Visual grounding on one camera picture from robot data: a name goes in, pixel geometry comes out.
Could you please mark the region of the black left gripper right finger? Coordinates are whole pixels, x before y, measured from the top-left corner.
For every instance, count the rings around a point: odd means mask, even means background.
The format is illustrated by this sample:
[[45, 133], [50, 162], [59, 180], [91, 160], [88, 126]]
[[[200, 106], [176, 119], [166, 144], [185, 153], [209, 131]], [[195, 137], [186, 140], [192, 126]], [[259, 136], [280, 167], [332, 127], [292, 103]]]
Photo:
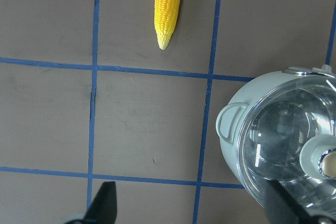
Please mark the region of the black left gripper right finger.
[[266, 181], [264, 210], [270, 223], [315, 223], [277, 180]]

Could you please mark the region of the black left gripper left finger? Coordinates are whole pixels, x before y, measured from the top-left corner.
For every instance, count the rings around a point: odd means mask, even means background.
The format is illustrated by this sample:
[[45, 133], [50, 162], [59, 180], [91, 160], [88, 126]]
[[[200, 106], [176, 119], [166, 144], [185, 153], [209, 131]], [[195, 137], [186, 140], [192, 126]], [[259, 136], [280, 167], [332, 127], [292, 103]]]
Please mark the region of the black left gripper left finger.
[[83, 222], [113, 224], [116, 221], [117, 212], [116, 183], [104, 182], [87, 210]]

